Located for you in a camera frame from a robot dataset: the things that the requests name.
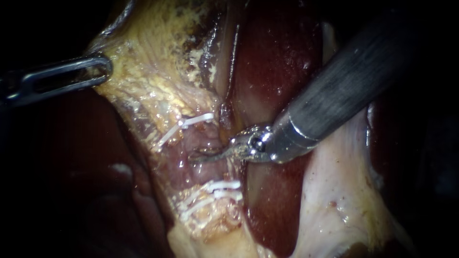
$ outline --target white suture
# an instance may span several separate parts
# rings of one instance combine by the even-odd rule
[[[203,114],[201,116],[197,116],[197,117],[194,117],[194,118],[190,118],[190,119],[179,119],[177,121],[177,123],[172,126],[172,128],[163,135],[163,137],[161,137],[161,139],[159,140],[158,144],[156,145],[155,147],[155,151],[156,152],[160,152],[161,151],[161,147],[167,142],[167,140],[169,140],[179,129],[187,129],[188,126],[190,125],[193,125],[193,124],[196,124],[196,123],[199,123],[199,122],[205,122],[205,121],[208,121],[208,120],[211,120],[214,118],[214,114],[213,113],[206,113],[206,114]]]
[[[188,220],[194,212],[221,198],[230,198],[236,202],[241,201],[242,193],[237,190],[238,188],[240,188],[240,181],[236,180],[207,182],[178,203],[177,209],[181,212],[180,219],[182,221]]]

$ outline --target shiny metal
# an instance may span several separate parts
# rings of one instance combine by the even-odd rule
[[[403,11],[390,10],[370,23],[277,117],[265,142],[270,160],[284,163],[308,153],[367,106],[408,70],[420,35]]]
[[[269,126],[253,126],[238,133],[229,140],[229,144],[216,151],[214,149],[197,149],[188,160],[195,163],[214,162],[224,158],[268,162],[269,156],[264,152],[265,142],[271,136]]]
[[[91,73],[84,73],[91,68]],[[0,111],[21,107],[78,89],[99,85],[113,72],[104,56],[85,56],[0,77]]]

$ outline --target dark background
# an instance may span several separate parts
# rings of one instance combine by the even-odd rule
[[[103,28],[112,0],[2,3],[0,75],[12,69],[81,55]],[[342,41],[391,2],[337,1],[318,3],[335,24]],[[412,236],[424,257],[455,254],[459,199],[459,107],[454,93],[457,67],[453,7],[443,2],[397,2],[416,13],[425,28],[426,51],[404,90],[390,97],[397,121],[404,121],[405,145],[397,155],[404,163],[397,194],[388,195],[394,215]],[[16,254],[62,256],[66,249],[65,218],[51,203],[45,178],[28,164],[34,156],[27,138],[31,107],[0,115],[0,172],[5,250]]]

